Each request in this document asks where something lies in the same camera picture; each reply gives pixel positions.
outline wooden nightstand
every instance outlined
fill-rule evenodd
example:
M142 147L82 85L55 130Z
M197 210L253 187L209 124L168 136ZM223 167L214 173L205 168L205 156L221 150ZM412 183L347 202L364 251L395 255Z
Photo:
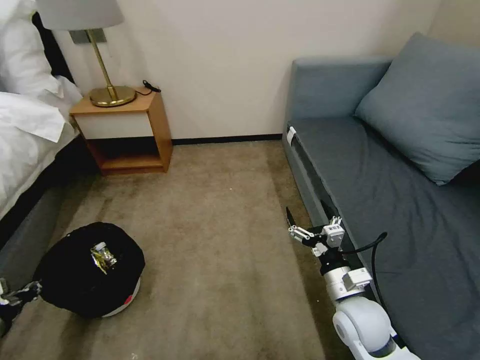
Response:
M172 138L160 93L138 94L131 103L107 108L93 106L87 95L70 114L103 175L169 169Z

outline wall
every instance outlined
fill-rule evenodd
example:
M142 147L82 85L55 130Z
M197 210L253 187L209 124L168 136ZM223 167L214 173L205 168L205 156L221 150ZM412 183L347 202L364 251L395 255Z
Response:
M452 43L478 47L479 19L479 0L443 0L429 35Z
M115 84L163 90L174 138L282 131L292 60L394 55L440 0L118 0L100 50ZM102 86L89 45L55 33L83 91Z

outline red marking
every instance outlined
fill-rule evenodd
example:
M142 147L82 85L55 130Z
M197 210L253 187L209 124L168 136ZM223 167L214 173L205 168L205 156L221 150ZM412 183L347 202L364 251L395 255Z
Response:
M129 297L126 298L125 302L123 303L123 305L127 305L129 302L132 301L132 295L130 295Z

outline sofa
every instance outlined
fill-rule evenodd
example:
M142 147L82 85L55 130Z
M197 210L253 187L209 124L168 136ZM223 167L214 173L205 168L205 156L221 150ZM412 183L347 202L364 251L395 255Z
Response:
M285 153L312 225L341 216L344 249L388 232L376 254L378 286L409 349L422 360L480 359L480 181L438 186L355 117L390 64L295 60ZM370 251L358 259L371 269Z

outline beige carpet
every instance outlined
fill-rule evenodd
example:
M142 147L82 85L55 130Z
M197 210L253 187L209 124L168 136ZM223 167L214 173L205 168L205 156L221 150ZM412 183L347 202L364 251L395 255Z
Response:
M43 300L0 343L1 359L352 359L311 252L285 206L308 218L279 141L177 146L167 174L86 178L56 236L122 227L146 267L124 312L85 320Z

